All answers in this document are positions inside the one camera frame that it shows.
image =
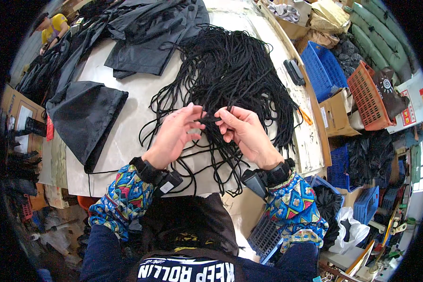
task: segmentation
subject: wearable device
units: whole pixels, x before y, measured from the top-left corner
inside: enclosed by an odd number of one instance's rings
[[[142,181],[155,186],[154,197],[163,196],[183,182],[177,171],[156,169],[148,161],[143,161],[141,157],[134,157],[129,164],[136,167],[136,174]]]
[[[265,199],[268,196],[267,188],[275,187],[287,181],[290,177],[290,169],[294,166],[293,159],[288,158],[269,171],[247,169],[241,177],[241,182],[260,198]]]

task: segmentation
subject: wall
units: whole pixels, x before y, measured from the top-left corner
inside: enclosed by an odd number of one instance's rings
[[[61,6],[63,0],[52,0],[42,10],[41,13],[49,13],[49,16],[53,16],[53,12]],[[39,50],[42,47],[41,32],[35,31],[33,34],[28,31],[28,34],[23,38],[23,42],[20,46],[19,52],[16,54],[14,61],[9,71],[11,76],[10,84],[12,87],[20,82],[21,73],[23,66],[30,64],[34,58],[39,55]]]

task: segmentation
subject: right hand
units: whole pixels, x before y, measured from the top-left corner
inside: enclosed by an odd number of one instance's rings
[[[260,169],[271,170],[284,162],[284,158],[266,135],[256,113],[236,106],[230,112],[226,108],[215,113],[215,117],[221,118],[215,124],[219,126],[224,141],[229,143],[233,140],[243,155]]]

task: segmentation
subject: navy shirt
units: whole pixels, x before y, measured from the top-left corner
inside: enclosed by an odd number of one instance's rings
[[[317,274],[318,249],[313,243],[293,244],[275,267],[236,257],[249,282],[310,282]],[[83,260],[81,281],[123,281],[137,261],[124,260],[119,240],[105,226],[92,226]],[[234,282],[230,262],[210,258],[154,256],[141,262],[138,281]]]

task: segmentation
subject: blue plastic basket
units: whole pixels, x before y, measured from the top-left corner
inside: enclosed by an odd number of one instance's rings
[[[301,59],[318,103],[332,97],[340,87],[348,87],[337,59],[326,47],[309,41],[301,54]]]
[[[310,186],[312,188],[319,186],[319,185],[324,185],[326,187],[329,187],[335,194],[341,195],[341,193],[337,189],[335,189],[334,186],[330,185],[329,182],[327,182],[323,178],[319,177],[318,175],[309,176],[309,177],[306,177],[304,179],[305,179],[305,181],[307,181],[310,184]],[[343,207],[344,201],[345,201],[345,197],[343,195],[341,195],[341,206],[340,206],[340,208]],[[335,215],[335,219],[337,219],[339,213],[340,213],[340,211],[338,211],[338,213]]]
[[[390,210],[393,207],[393,203],[395,202],[396,195],[398,194],[399,188],[390,188],[382,198],[381,207]]]
[[[248,243],[260,256],[260,264],[265,264],[277,251],[283,240],[274,222],[264,214],[249,236]]]
[[[348,167],[350,159],[348,156],[348,144],[331,152],[332,166],[327,167],[327,181],[334,187],[354,191],[357,187],[350,186]]]
[[[379,186],[363,189],[354,202],[354,219],[367,225],[378,210]]]

